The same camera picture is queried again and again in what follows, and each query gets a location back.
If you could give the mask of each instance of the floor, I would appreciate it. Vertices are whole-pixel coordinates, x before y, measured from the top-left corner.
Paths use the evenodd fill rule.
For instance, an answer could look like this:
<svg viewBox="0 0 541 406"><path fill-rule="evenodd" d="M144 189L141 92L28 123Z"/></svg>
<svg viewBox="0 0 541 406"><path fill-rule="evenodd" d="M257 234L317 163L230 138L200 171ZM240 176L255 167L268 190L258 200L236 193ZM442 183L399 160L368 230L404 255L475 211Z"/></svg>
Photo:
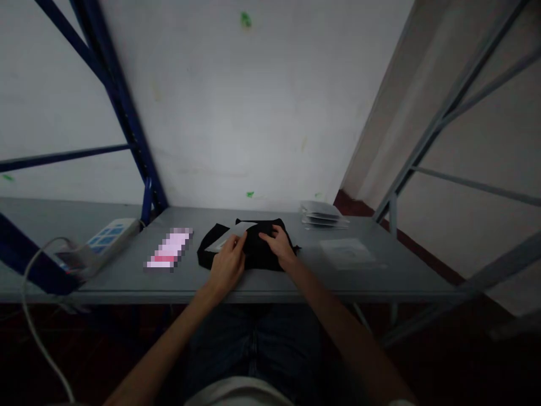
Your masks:
<svg viewBox="0 0 541 406"><path fill-rule="evenodd" d="M343 192L336 198L335 206L345 215L373 213ZM462 282L457 273L407 235L399 231L398 239L450 283ZM402 304L399 320L424 307ZM150 344L156 338L156 328L167 325L182 309L183 306L151 305L108 306L99 310L108 311L126 331ZM388 306L363 304L361 309L374 336L381 337L388 329ZM140 347L114 338L113 330L104 334L91 328L85 318L68 315L57 306L35 305L31 312L46 347L69 377L80 402L101 404L140 356ZM486 334L511 318L499 305L481 297L391 347L388 354L421 404L509 405L516 404L517 399L521 404L541 404L536 387L541 376L539 336L522 335L492 342ZM66 401L60 382L28 333L18 305L0 305L0 365L5 374L0 387L1 404Z"/></svg>

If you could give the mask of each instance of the stack of plastic packages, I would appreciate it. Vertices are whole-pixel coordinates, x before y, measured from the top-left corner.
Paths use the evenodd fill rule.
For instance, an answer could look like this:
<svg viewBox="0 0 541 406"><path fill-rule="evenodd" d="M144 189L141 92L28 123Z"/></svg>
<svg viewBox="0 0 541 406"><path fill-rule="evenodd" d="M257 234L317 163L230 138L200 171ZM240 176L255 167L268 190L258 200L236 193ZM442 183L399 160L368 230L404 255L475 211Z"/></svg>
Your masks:
<svg viewBox="0 0 541 406"><path fill-rule="evenodd" d="M302 201L300 210L306 230L344 230L349 227L349 220L328 203Z"/></svg>

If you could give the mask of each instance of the white shirt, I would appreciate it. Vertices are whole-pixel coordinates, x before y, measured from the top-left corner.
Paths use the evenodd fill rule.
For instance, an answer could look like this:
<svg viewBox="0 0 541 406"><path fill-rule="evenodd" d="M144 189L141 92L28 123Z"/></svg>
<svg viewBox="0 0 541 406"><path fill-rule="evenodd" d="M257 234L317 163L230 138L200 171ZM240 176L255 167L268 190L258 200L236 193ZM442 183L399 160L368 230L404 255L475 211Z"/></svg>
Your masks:
<svg viewBox="0 0 541 406"><path fill-rule="evenodd" d="M295 406L270 383L257 378L231 377L208 385L184 406ZM395 400L389 406L414 406Z"/></svg>

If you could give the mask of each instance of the black cloth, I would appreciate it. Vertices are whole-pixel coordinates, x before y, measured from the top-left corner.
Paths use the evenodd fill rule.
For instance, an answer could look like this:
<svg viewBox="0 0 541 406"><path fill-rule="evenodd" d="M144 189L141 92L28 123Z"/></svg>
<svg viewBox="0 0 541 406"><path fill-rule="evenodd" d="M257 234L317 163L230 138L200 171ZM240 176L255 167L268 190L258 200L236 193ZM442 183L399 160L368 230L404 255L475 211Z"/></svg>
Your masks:
<svg viewBox="0 0 541 406"><path fill-rule="evenodd" d="M282 267L278 263L278 257L273 254L269 245L259 238L259 233L267 234L272 237L272 232L274 231L272 226L273 224L282 227L286 232L289 245L292 248L295 255L299 250L298 246L293 247L289 234L287 234L286 226L283 223L282 219L276 220L239 220L235 224L240 223L241 221L248 221L250 223L256 223L255 226L250 227L247 230L248 235L246 236L246 242L243 247L243 251L246 254L246 263L245 269L268 269L271 271L281 271L283 272ZM212 268L212 261L216 253L205 251L214 241L220 238L229 230L229 227L222 226L221 224L216 224L203 238L201 245L197 250L197 259L199 260L199 265L208 270Z"/></svg>

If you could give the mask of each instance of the power strip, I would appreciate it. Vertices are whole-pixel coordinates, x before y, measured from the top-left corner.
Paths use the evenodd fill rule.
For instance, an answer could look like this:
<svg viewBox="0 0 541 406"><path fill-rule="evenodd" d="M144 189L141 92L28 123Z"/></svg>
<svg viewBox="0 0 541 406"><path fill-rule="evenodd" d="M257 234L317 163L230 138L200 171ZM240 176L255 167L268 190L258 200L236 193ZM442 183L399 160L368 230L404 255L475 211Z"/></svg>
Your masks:
<svg viewBox="0 0 541 406"><path fill-rule="evenodd" d="M64 263L61 266L66 272L87 281L139 233L139 224L134 218L113 220L85 245L76 249L66 245L55 254Z"/></svg>

